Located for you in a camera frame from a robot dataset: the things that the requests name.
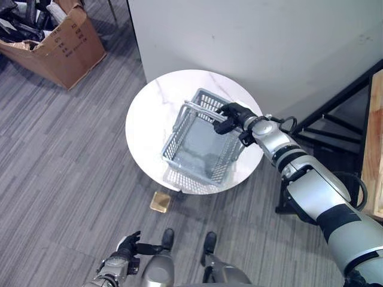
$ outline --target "gray carpet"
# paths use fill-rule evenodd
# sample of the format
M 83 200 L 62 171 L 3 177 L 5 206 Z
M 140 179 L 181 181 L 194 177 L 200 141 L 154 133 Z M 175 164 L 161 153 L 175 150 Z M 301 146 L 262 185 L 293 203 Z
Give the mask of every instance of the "gray carpet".
M 126 3 L 113 3 L 119 28 L 106 0 L 87 1 L 108 56 L 71 91 L 0 56 L 0 286 L 81 286 L 122 236 L 142 230 L 143 242 L 159 243 L 166 227 L 176 232 L 177 285 L 202 280 L 214 230 L 216 254 L 254 284 L 341 286 L 319 229 L 274 213 L 279 175 L 267 161 L 233 190 L 202 197 L 139 169 L 124 121 L 145 79 Z M 172 196 L 166 214 L 149 209 L 157 190 Z

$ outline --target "white wall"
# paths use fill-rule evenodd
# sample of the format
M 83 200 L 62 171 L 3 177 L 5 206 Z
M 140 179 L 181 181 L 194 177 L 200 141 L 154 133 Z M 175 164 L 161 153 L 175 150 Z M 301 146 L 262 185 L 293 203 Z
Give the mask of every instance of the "white wall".
M 382 0 L 129 0 L 148 81 L 233 78 L 263 112 L 302 119 L 382 58 Z

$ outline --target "gray plastic basket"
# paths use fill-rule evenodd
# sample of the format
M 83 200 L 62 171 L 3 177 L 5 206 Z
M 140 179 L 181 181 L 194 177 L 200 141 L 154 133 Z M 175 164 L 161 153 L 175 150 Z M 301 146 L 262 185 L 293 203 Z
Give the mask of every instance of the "gray plastic basket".
M 214 131 L 212 122 L 226 119 L 215 111 L 227 103 L 220 96 L 200 88 L 191 102 L 185 101 L 173 133 L 162 150 L 163 159 L 169 166 L 192 179 L 194 187 L 195 183 L 220 187 L 228 167 L 244 148 L 238 139 L 239 129 L 226 135 Z

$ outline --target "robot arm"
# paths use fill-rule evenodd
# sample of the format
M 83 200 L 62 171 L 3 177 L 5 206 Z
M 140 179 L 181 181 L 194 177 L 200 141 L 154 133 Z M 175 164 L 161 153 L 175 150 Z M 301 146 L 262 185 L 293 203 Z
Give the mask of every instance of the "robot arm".
M 159 254 L 163 247 L 137 243 L 141 232 L 137 231 L 130 236 L 122 238 L 117 245 L 116 251 L 107 259 L 103 260 L 97 270 L 96 277 L 83 285 L 83 287 L 119 287 L 125 281 L 127 275 L 136 275 L 139 269 L 140 259 L 137 254 Z
M 258 117 L 237 103 L 217 112 L 227 117 L 214 123 L 217 133 L 241 127 L 242 143 L 255 141 L 289 182 L 289 203 L 302 220 L 320 226 L 342 274 L 383 285 L 383 227 L 350 205 L 344 184 L 268 117 Z

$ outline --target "wooden board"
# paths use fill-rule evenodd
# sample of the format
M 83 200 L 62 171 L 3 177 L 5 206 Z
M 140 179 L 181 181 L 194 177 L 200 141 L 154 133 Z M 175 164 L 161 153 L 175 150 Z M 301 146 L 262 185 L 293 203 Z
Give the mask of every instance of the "wooden board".
M 372 79 L 362 180 L 369 192 L 363 211 L 383 219 L 383 70 Z

